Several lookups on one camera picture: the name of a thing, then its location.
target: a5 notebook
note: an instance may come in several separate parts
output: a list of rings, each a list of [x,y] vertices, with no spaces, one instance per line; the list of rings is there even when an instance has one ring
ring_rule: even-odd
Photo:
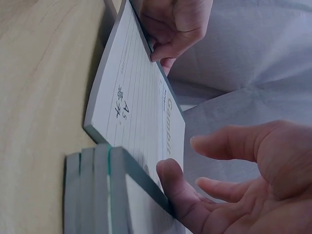
[[[90,93],[84,129],[96,143],[124,147],[159,184],[156,163],[183,168],[185,122],[129,0],[124,0]]]
[[[183,234],[167,197],[122,147],[66,157],[64,234]]]

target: fingernail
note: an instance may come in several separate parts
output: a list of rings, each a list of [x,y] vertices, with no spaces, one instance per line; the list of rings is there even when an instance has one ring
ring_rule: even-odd
[[[191,139],[190,139],[190,142],[192,143],[192,142],[194,142],[195,140],[201,140],[201,139],[203,139],[205,136],[194,136],[194,137],[192,137]]]

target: palm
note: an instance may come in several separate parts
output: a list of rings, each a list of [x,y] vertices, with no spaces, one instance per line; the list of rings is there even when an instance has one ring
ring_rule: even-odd
[[[199,178],[214,203],[198,194],[172,159],[157,172],[177,218],[195,234],[310,233],[312,230],[312,128],[288,122],[228,127],[191,141],[204,156],[257,162],[261,177],[245,183]]]
[[[220,195],[222,189],[215,189]],[[203,234],[304,233],[307,225],[297,224],[300,224],[303,217],[311,215],[310,208],[307,208],[311,201],[302,200],[302,196],[289,201],[278,201],[262,177],[245,183],[238,190],[220,195],[219,198],[227,203],[214,203],[197,196],[210,212]]]

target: finger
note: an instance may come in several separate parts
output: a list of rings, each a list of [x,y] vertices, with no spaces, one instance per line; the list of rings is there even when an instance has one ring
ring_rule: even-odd
[[[165,23],[141,14],[141,22],[148,34],[160,44],[168,43],[174,37],[174,32]]]
[[[227,202],[238,202],[242,199],[252,181],[244,183],[222,182],[205,177],[198,178],[196,184],[213,198]]]
[[[230,125],[207,136],[193,137],[191,146],[197,153],[214,159],[257,162],[262,140],[283,124],[283,121],[273,121],[248,127]]]
[[[198,39],[193,37],[192,32],[177,32],[174,38],[155,49],[151,55],[152,61],[159,61],[163,58],[177,58],[188,48],[194,45]]]
[[[172,65],[174,64],[175,62],[175,58],[163,58],[161,61],[160,61],[160,64],[166,74],[166,76],[169,74],[171,68],[172,68]]]
[[[200,233],[210,212],[203,206],[195,189],[183,179],[178,163],[173,159],[167,159],[159,162],[156,169],[177,219],[191,232]]]

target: gray notebook edge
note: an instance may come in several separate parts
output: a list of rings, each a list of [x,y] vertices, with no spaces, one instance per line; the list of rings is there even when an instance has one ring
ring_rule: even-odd
[[[99,144],[94,152],[94,227],[95,234],[109,233],[107,156],[111,146]]]
[[[80,160],[80,227],[81,233],[94,233],[94,148],[81,151]]]
[[[79,178],[80,153],[70,154],[64,162],[63,231],[64,234],[80,233],[79,227]]]

